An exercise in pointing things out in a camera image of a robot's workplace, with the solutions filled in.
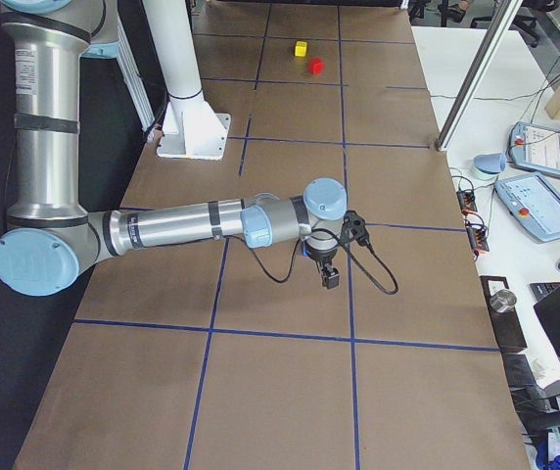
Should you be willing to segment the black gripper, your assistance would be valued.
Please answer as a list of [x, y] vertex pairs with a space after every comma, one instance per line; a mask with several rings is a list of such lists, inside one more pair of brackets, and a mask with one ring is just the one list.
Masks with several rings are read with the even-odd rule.
[[329, 266], [338, 251], [339, 243], [336, 235], [327, 229], [314, 229], [304, 240], [305, 254], [319, 264], [322, 286], [326, 289], [335, 289], [340, 283], [340, 274], [337, 268]]

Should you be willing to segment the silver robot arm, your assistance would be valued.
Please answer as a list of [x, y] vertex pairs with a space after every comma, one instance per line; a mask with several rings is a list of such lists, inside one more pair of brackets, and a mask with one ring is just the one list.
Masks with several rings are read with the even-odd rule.
[[117, 3], [4, 1], [0, 14], [15, 44], [19, 171], [0, 238], [2, 282], [49, 296], [131, 250], [237, 237], [252, 250], [293, 241], [326, 288], [338, 285], [332, 260], [347, 241], [348, 197], [329, 177], [286, 200], [263, 193], [162, 210], [86, 211], [78, 199], [80, 59], [117, 52]]

